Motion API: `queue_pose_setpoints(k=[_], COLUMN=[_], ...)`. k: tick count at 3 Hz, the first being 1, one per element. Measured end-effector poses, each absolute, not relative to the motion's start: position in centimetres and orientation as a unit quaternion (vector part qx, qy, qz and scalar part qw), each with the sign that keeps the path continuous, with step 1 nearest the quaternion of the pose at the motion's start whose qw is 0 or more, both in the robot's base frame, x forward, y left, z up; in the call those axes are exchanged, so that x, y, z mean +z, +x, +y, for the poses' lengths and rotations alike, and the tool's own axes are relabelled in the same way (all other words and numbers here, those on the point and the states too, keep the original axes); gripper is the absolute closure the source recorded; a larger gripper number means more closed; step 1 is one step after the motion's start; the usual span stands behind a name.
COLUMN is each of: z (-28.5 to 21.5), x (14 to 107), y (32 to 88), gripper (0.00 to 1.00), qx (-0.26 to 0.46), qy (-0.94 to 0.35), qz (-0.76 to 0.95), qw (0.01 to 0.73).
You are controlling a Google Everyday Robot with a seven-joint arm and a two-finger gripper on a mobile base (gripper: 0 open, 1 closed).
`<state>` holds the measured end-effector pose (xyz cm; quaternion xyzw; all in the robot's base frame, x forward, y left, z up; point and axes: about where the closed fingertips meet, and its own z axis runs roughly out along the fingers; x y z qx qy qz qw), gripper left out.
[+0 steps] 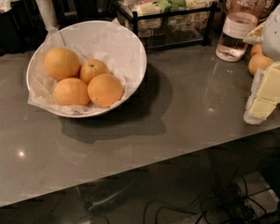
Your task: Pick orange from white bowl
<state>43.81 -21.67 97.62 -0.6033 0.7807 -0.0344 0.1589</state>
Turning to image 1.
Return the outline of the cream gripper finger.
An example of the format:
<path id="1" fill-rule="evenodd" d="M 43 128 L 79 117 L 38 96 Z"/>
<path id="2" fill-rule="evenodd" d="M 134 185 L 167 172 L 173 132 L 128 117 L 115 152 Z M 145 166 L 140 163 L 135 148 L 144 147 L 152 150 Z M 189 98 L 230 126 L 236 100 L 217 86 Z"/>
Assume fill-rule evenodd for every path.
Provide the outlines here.
<path id="1" fill-rule="evenodd" d="M 255 29 L 253 29 L 252 31 L 250 31 L 246 37 L 251 37 L 251 36 L 255 36 L 255 37 L 261 37 L 262 35 L 262 31 L 265 27 L 266 22 L 264 21 L 263 23 L 261 23 L 260 25 L 258 25 Z"/>
<path id="2" fill-rule="evenodd" d="M 280 62 L 267 69 L 260 68 L 254 75 L 251 94 L 247 100 L 244 121 L 261 124 L 280 104 Z"/>

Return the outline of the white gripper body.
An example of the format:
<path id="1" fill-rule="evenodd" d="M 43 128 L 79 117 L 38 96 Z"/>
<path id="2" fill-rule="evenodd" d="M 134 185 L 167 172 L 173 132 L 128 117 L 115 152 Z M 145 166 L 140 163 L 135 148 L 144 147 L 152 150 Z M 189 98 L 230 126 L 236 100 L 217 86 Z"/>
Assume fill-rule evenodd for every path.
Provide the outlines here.
<path id="1" fill-rule="evenodd" d="M 261 37 L 245 36 L 243 41 L 250 45 L 261 44 L 265 56 L 280 62 L 280 4 L 265 22 Z"/>

